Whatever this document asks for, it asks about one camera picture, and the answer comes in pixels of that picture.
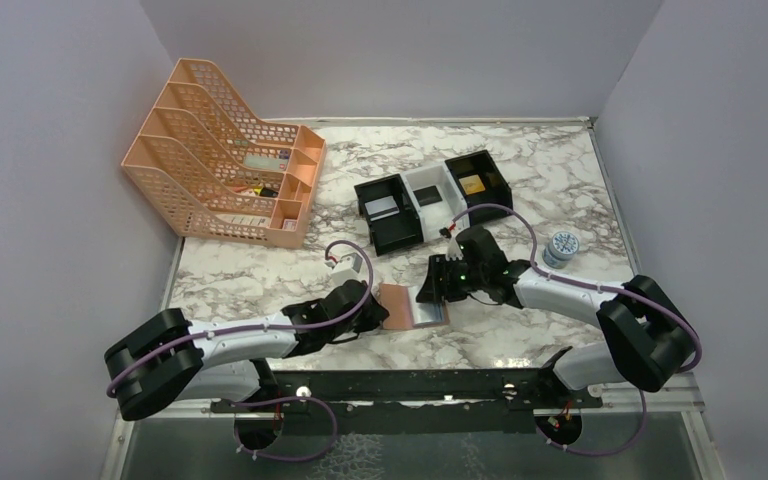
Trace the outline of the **tan leather card holder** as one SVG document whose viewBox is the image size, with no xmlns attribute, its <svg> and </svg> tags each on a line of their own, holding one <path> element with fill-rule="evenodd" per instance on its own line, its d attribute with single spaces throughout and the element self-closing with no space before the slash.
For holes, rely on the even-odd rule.
<svg viewBox="0 0 768 480">
<path fill-rule="evenodd" d="M 448 310 L 443 304 L 419 303 L 416 301 L 418 293 L 418 286 L 380 284 L 377 300 L 389 312 L 382 323 L 383 330 L 409 331 L 450 323 Z"/>
</svg>

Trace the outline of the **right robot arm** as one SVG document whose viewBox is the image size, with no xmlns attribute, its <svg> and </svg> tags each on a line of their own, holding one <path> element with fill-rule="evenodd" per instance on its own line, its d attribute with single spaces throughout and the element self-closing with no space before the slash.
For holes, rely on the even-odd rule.
<svg viewBox="0 0 768 480">
<path fill-rule="evenodd" d="M 540 273 L 532 261 L 508 259 L 481 226 L 453 237 L 449 252 L 430 256 L 415 300 L 442 305 L 475 292 L 498 305 L 549 311 L 602 332 L 602 341 L 564 349 L 542 366 L 537 393 L 552 407 L 595 384 L 628 382 L 657 392 L 698 351 L 694 331 L 682 327 L 677 308 L 651 278 L 599 286 Z"/>
</svg>

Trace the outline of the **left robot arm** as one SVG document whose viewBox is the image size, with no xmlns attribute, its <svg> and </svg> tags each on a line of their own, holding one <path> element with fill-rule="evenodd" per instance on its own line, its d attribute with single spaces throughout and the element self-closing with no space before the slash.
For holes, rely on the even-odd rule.
<svg viewBox="0 0 768 480">
<path fill-rule="evenodd" d="M 323 298 L 245 320 L 188 320 L 181 309 L 168 308 L 107 349 L 106 394 L 126 421 L 192 399 L 240 401 L 262 410 L 273 401 L 275 387 L 263 362 L 316 353 L 345 334 L 381 327 L 388 316 L 368 285 L 357 280 Z"/>
</svg>

